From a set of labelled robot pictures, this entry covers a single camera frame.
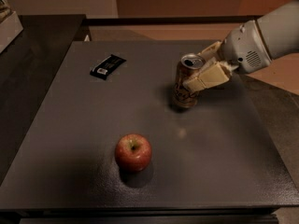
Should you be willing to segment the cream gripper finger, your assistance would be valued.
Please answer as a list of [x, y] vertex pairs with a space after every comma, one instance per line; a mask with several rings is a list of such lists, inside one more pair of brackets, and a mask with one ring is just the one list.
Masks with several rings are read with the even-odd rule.
[[220, 59], [219, 49], [221, 47], [221, 42], [217, 41], [210, 45], [209, 47], [203, 49], [198, 53], [198, 55], [203, 58], [206, 62], [215, 58], [217, 61]]
[[210, 89], [229, 81], [234, 70], [235, 66], [231, 66], [226, 61], [212, 58], [198, 72], [186, 78], [183, 87], [189, 92]]

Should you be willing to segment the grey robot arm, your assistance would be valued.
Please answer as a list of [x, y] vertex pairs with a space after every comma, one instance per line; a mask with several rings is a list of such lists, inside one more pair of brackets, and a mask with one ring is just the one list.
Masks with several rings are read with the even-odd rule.
[[234, 71], [250, 74], [299, 52], [299, 1], [294, 0], [232, 30], [199, 53], [203, 66], [183, 81], [190, 92], [216, 87]]

